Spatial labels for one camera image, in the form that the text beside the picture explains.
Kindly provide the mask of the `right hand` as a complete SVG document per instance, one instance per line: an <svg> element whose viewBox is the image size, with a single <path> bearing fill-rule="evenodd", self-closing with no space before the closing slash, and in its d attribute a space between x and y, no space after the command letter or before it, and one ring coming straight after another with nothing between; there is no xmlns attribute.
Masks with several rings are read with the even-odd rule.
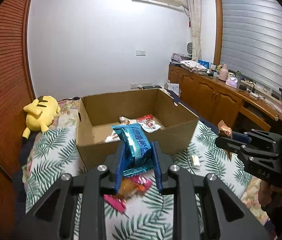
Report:
<svg viewBox="0 0 282 240"><path fill-rule="evenodd" d="M260 182L258 202L261 206L270 205L271 208L282 206L282 188L270 185L265 181Z"/></svg>

